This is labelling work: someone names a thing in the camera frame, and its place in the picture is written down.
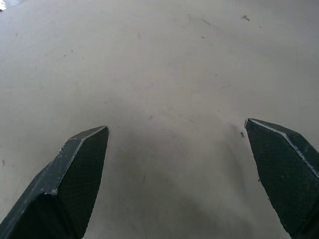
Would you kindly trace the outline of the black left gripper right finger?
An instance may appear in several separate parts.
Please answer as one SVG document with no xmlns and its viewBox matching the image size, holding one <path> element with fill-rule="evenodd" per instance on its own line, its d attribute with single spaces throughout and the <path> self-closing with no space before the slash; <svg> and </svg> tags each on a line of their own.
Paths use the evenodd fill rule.
<svg viewBox="0 0 319 239">
<path fill-rule="evenodd" d="M 298 132 L 246 119 L 259 181 L 293 239 L 319 237 L 319 153 Z"/>
</svg>

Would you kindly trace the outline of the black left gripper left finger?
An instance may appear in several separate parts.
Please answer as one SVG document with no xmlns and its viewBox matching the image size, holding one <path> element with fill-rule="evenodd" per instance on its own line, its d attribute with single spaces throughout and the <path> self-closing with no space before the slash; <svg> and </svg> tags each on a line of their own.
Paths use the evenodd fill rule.
<svg viewBox="0 0 319 239">
<path fill-rule="evenodd" d="M 99 192 L 109 128 L 69 138 L 0 224 L 2 239 L 81 239 Z"/>
</svg>

